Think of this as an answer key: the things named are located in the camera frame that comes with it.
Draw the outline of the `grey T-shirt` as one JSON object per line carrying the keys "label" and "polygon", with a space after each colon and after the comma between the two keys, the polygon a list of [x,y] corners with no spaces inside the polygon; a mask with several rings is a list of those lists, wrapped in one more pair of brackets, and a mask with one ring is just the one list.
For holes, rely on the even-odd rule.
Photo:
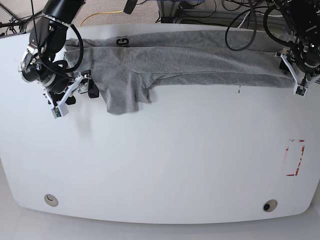
{"label": "grey T-shirt", "polygon": [[153,32],[84,40],[78,70],[90,70],[107,111],[122,115],[151,102],[160,85],[240,85],[292,88],[275,53],[281,46],[258,34],[249,49],[231,51],[221,30]]}

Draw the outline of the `red tape rectangle marker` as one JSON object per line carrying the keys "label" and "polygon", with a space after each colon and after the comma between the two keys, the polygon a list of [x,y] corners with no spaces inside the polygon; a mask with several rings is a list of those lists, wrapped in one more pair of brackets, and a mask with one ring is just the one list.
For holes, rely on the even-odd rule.
{"label": "red tape rectangle marker", "polygon": [[288,177],[298,175],[302,162],[306,141],[302,139],[290,139],[285,150],[284,173]]}

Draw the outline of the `black tripod stand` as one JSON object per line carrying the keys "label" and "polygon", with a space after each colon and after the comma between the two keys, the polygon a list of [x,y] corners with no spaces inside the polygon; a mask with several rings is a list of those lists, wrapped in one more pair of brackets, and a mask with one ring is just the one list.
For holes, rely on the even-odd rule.
{"label": "black tripod stand", "polygon": [[46,2],[46,0],[0,0],[0,23],[23,23],[23,25],[1,27],[0,36],[29,32],[34,26],[33,13],[37,22]]}

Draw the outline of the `black cylinder object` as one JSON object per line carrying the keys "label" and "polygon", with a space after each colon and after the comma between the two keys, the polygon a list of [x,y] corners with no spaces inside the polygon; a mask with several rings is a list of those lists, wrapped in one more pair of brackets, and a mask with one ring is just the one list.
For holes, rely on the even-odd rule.
{"label": "black cylinder object", "polygon": [[127,0],[125,7],[123,9],[123,12],[125,14],[132,14],[133,10],[135,9],[136,5],[137,5],[138,0]]}

